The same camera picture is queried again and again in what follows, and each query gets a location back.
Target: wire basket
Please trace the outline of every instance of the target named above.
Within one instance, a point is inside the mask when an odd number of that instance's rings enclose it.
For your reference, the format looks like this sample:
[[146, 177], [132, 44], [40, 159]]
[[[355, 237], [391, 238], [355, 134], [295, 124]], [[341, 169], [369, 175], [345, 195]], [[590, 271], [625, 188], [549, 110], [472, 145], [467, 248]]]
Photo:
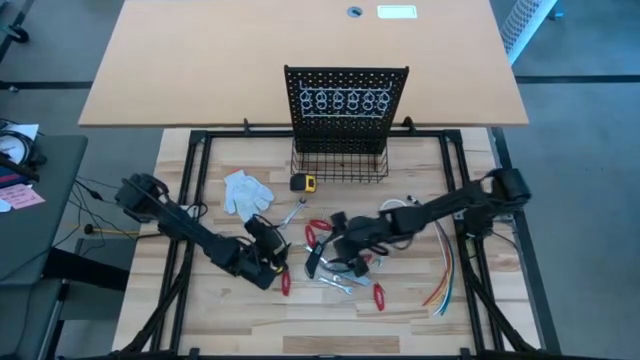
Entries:
[[[305, 144], [313, 144], [308, 139]], [[332, 145], [324, 140], [317, 148]], [[301, 152], [296, 150], [296, 140], [291, 146], [291, 174], [314, 175], [318, 181], [379, 183], [389, 175], [389, 158], [386, 140], [344, 139], [339, 144], [343, 149], [382, 149], [380, 153], [327, 153]]]

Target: work glove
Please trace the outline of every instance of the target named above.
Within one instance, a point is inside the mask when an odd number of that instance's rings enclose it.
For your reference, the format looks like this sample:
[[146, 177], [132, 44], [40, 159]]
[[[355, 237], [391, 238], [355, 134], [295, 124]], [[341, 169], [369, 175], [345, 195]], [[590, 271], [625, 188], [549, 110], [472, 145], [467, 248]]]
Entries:
[[273, 192], [262, 185], [253, 176], [247, 176], [238, 170], [224, 178], [227, 192], [224, 211], [229, 215], [238, 212], [243, 222], [249, 221], [254, 214], [267, 210], [273, 201]]

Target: metal tool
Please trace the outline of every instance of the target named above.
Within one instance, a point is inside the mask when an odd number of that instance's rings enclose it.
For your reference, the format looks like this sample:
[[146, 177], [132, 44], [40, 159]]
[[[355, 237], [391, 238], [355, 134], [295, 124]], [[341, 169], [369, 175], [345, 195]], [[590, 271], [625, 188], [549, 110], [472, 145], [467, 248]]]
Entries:
[[306, 202], [307, 202], [307, 199], [305, 198], [300, 198], [300, 200], [298, 200], [298, 203], [296, 204], [296, 206], [293, 207], [293, 209], [291, 209], [291, 212], [289, 213], [289, 215], [287, 215], [287, 217], [284, 220], [282, 220], [282, 222], [280, 223], [280, 229], [284, 229], [287, 227], [291, 219], [293, 219], [296, 213], [304, 207], [304, 204]]
[[[305, 250], [307, 250], [308, 252], [313, 252], [313, 249], [312, 249], [312, 248], [310, 248], [308, 245], [306, 245], [306, 246], [304, 247], [304, 249], [305, 249]], [[328, 263], [328, 262], [329, 262], [329, 260], [327, 260], [327, 259], [325, 259], [325, 258], [323, 258], [323, 257], [320, 257], [320, 261], [321, 261], [323, 264], [326, 264], [326, 263]], [[360, 276], [360, 277], [355, 276], [355, 275], [353, 274], [353, 271], [343, 272], [343, 273], [340, 273], [340, 275], [334, 275], [334, 276], [340, 276], [340, 278], [341, 278], [341, 279], [349, 280], [349, 281], [352, 281], [352, 282], [354, 282], [354, 283], [356, 283], [356, 284], [359, 284], [359, 285], [362, 285], [362, 286], [369, 286], [369, 285], [371, 285], [371, 283], [372, 283], [372, 282], [371, 282], [371, 279], [369, 279], [369, 278], [368, 278], [368, 277], [366, 277], [366, 276]]]
[[327, 279], [326, 277], [320, 276], [320, 277], [318, 277], [318, 280], [322, 281], [325, 284], [329, 284], [331, 286], [335, 286], [338, 289], [341, 289], [342, 291], [346, 292], [349, 295], [351, 295], [351, 293], [353, 292], [353, 288], [351, 286], [345, 286], [345, 285], [342, 285], [342, 284], [338, 284], [337, 282], [331, 281], [331, 280]]

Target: light wood desk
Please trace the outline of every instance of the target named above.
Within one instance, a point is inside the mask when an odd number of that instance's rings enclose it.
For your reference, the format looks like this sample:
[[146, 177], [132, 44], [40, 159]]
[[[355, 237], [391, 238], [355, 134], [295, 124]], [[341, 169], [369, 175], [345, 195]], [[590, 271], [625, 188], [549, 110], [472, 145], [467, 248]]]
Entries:
[[[462, 134], [471, 177], [481, 177], [495, 166], [486, 130], [463, 129]], [[158, 155], [155, 176], [168, 184], [174, 199], [188, 136], [189, 129], [165, 130]], [[275, 193], [275, 201], [263, 215], [274, 223], [284, 218], [297, 200], [297, 195], [288, 190], [290, 151], [291, 139], [215, 139], [204, 199], [210, 210], [202, 223], [212, 231], [246, 235], [239, 217], [229, 216], [222, 209], [223, 178], [237, 168]], [[212, 265], [198, 248], [180, 352], [185, 354], [191, 347], [199, 347], [201, 354], [459, 354], [461, 347], [473, 349], [459, 267], [447, 313], [432, 316], [434, 307], [421, 307], [444, 271], [433, 226], [418, 234], [408, 250], [394, 251], [380, 268], [372, 268], [372, 279], [386, 290], [384, 312], [376, 309], [371, 287], [357, 288], [349, 296], [309, 280], [304, 273], [307, 253], [302, 249], [303, 227], [310, 218], [321, 217], [325, 209], [328, 214], [344, 210], [349, 217], [373, 216], [389, 198], [410, 193], [428, 201], [446, 192], [437, 140], [391, 138], [389, 157], [389, 177], [379, 184], [321, 183], [317, 193], [309, 196], [309, 207], [283, 232], [294, 244], [289, 259], [289, 297], [280, 293], [279, 279], [271, 289], [262, 291]], [[453, 234], [449, 219], [442, 224], [447, 233]], [[504, 225], [497, 225], [496, 231], [511, 238], [510, 229]], [[143, 232], [155, 232], [155, 228], [145, 226]], [[155, 308], [167, 248], [168, 241], [163, 238], [138, 243], [114, 349], [126, 345]], [[525, 340], [539, 346], [516, 251], [493, 237], [486, 240], [486, 251], [498, 306]], [[482, 305], [479, 309], [489, 344], [486, 314]], [[163, 348], [168, 346], [172, 319], [170, 311]]]
[[80, 125], [289, 125], [284, 65], [409, 66], [396, 123], [528, 123], [488, 0], [129, 0]]

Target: floor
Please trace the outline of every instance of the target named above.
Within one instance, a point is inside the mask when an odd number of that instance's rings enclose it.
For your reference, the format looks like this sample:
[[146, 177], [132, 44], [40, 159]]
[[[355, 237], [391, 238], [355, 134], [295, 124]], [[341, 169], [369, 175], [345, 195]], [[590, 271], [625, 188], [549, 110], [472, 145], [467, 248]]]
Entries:
[[[0, 63], [2, 81], [91, 81], [122, 0], [16, 0], [2, 14], [29, 9], [26, 45], [11, 45]], [[498, 23], [513, 0], [492, 0]], [[547, 21], [514, 65], [518, 75], [639, 74], [640, 2], [564, 0], [566, 16]], [[562, 350], [566, 354], [639, 358], [640, 242], [634, 218], [640, 191], [640, 86], [522, 85], [531, 124], [505, 129], [514, 166], [534, 193], [527, 217]], [[109, 184], [151, 172], [159, 129], [81, 129], [76, 123], [88, 90], [0, 92], [0, 117], [41, 124], [45, 134], [84, 134], [89, 147], [81, 175]], [[110, 189], [96, 186], [103, 194]], [[136, 229], [117, 209], [93, 211], [125, 230]], [[61, 236], [76, 223], [68, 209]], [[72, 249], [73, 241], [64, 244]], [[110, 252], [96, 249], [94, 256]], [[59, 353], [105, 354], [116, 320], [65, 325]]]

